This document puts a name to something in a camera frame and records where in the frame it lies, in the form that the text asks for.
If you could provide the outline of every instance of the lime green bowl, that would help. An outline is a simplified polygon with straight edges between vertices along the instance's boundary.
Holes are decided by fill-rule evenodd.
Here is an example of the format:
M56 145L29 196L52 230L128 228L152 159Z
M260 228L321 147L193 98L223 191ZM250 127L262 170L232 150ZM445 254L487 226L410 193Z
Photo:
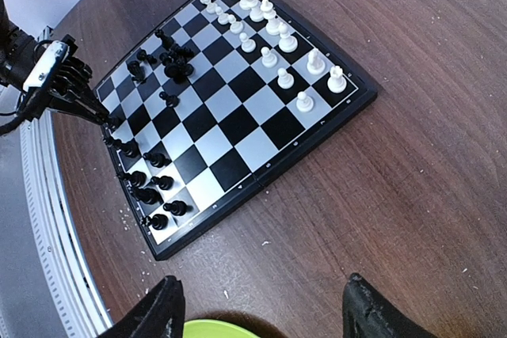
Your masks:
M185 322L183 338L259 338L239 326L215 320Z

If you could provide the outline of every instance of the brown wooden surface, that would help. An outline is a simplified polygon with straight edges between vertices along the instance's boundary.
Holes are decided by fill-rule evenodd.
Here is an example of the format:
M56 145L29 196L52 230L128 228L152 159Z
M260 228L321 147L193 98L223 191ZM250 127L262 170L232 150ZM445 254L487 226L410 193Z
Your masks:
M183 1L81 0L56 35L76 37L95 85ZM55 116L112 317L174 274L188 319L340 336L341 292L358 271L440 336L507 336L507 0L285 1L381 82L379 98L170 260L151 259L100 129Z

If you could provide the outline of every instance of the chessboard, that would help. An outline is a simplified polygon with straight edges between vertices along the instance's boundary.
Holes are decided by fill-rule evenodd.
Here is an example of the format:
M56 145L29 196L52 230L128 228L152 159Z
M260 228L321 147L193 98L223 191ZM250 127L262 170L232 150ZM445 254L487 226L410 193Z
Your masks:
M188 0L95 89L121 122L115 129L104 127L105 136L133 141L139 148L134 157L118 146L109 148L117 172L144 173L136 186L156 191L151 192L157 196L153 202L139 202L131 194L132 184L120 181L156 260L167 259L245 203L376 97L378 84L372 77L281 0L269 1L297 39L290 53L280 49L280 36L267 33L268 21L253 21L240 1L211 0L242 23L242 32L255 42L253 51L245 52L231 25L220 24L219 15L209 13L201 0ZM193 72L183 80L165 74L160 55L166 49L155 35L159 29L194 54L189 60ZM263 47L276 56L275 66L263 63ZM320 74L307 68L315 48L326 65ZM141 50L154 58L140 62L143 83L133 80L128 68ZM328 87L333 66L343 70L345 88L339 93ZM280 68L293 77L288 89L279 85ZM177 96L177 105L169 107L161 92ZM308 112L298 104L301 93L313 102ZM143 158L145 153L163 154L166 162L155 167ZM168 190L155 186L152 177L170 177ZM184 209L165 207L174 201L182 201Z

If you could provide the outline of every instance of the chessboard border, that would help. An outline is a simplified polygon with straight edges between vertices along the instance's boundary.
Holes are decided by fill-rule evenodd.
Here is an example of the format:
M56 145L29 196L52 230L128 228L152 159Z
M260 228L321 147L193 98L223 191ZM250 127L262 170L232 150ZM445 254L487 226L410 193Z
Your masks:
M341 126L346 124L350 119L352 119L356 114L362 111L366 106L372 103L377 97L377 88L381 86L379 83L366 71L364 70L356 61L352 59L345 51L343 51L339 46L337 46L329 37L327 37L323 32L321 32L318 28L313 26L305 17L301 16L298 12L294 11L293 8L287 5L287 3L282 0L269 0L275 7L287 15L293 23L300 26L302 29L309 32L311 38L309 40L313 45L320 45L326 47L326 51L328 51L331 55L334 56L335 59L343 63L343 66L348 68L350 72L353 73L353 82L357 83L359 80L360 84L365 88L364 93L362 93L359 97L357 97L353 102L347 104L345 109L341 112L338 112L337 109L339 106L333 108L330 114L327 114L323 119L327 120L331 114L337 113L340 117L334 116L330 119L329 122L320 125L314 125L308 128L303 135L309 135L308 139L302 139L301 144L298 146L292 147L291 151L286 153L285 148L281 149L280 152L273 157L270 162L273 162L273 165L269 168L269 171L265 174L256 175L255 173L251 173L245 180L243 180L240 184L242 186L241 190L238 190L238 187L230 189L226 195L222 199L219 199L217 203L222 203L220 207L218 207L211 214L209 212L209 208L207 210L201 211L198 215L193 217L192 221L184 224L181 228L179 228L174 234L170 236L166 241L158 245L154 238L151 236L151 232L149 228L141 226L140 220L144 216L139 203L133 199L128 193L128 186L125 181L120 180L120 184L122 189L124 190L124 194L127 198L129 206L132 209L132 213L135 216L137 224L150 248L151 253L157 261L167 260L171 257L175 252L179 251L183 247L185 247L190 242L197 239L200 235L204 234L226 216L228 216L232 211L236 210L240 206L242 206L245 202L251 199L254 195L256 195L259 191L261 191L265 186L272 183L276 178L281 176L284 172L289 170L295 163L297 163L301 158L309 154L314 148L320 145L324 140L328 139L335 131L337 131ZM180 12L187 5L195 2L195 0L188 0L183 5L179 6L175 11L173 11L168 17L165 17L162 22L160 22L151 32L146 34L141 41L135 45L94 87L93 91L97 92L99 87L109 79L111 74L130 56L139 47L150 38L154 31L158 28L161 28L167 21L169 21L172 17L174 17L178 12ZM104 134L107 133L105 127L102 127L102 132ZM118 168L121 168L120 158L117 152L114 149L108 148L109 155L111 156L112 162L115 165L115 170L118 172ZM285 157L283 160L276 162L275 158L278 157L282 152L285 153Z

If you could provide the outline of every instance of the green plate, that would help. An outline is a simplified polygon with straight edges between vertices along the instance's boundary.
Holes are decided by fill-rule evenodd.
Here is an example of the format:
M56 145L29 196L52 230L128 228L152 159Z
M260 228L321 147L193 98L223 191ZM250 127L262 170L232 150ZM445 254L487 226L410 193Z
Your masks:
M259 338L227 322L215 320L194 320L185 322L183 338Z

